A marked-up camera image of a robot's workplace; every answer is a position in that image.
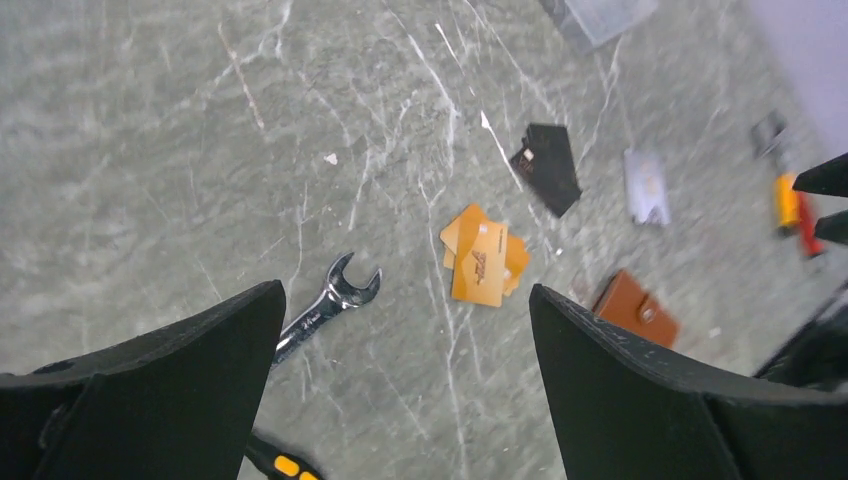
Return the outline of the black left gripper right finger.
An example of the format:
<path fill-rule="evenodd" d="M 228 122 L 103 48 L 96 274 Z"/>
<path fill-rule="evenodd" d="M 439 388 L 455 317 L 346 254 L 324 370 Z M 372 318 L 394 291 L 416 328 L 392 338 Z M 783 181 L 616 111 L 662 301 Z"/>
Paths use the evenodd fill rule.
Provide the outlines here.
<path fill-rule="evenodd" d="M 541 284 L 533 339 L 571 479 L 843 479 L 847 392 L 726 371 Z"/>

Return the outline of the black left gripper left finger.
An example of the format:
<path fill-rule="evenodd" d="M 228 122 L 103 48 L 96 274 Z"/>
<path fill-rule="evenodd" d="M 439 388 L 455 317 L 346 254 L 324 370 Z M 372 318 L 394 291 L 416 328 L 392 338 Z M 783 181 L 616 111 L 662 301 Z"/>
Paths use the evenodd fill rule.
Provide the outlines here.
<path fill-rule="evenodd" d="M 259 283 L 199 314 L 1 377 L 5 479 L 234 479 L 282 328 Z"/>

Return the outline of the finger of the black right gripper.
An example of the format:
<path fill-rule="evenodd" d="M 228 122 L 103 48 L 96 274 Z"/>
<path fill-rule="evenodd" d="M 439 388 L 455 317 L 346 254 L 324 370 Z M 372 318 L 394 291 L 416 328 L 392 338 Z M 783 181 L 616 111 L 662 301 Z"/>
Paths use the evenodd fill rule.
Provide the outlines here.
<path fill-rule="evenodd" d="M 814 227 L 814 235 L 816 238 L 848 245 L 848 211 L 834 213 L 817 220 Z"/>
<path fill-rule="evenodd" d="M 831 197 L 848 196 L 848 157 L 844 153 L 797 175 L 793 189 Z"/>

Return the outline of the brown leather card holder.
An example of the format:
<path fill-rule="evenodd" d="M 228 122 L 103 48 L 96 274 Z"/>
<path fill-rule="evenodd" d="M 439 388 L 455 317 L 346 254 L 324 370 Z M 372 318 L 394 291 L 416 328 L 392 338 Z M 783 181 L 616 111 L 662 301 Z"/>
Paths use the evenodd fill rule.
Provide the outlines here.
<path fill-rule="evenodd" d="M 679 322 L 625 269 L 618 270 L 592 309 L 601 319 L 643 339 L 672 349 Z"/>

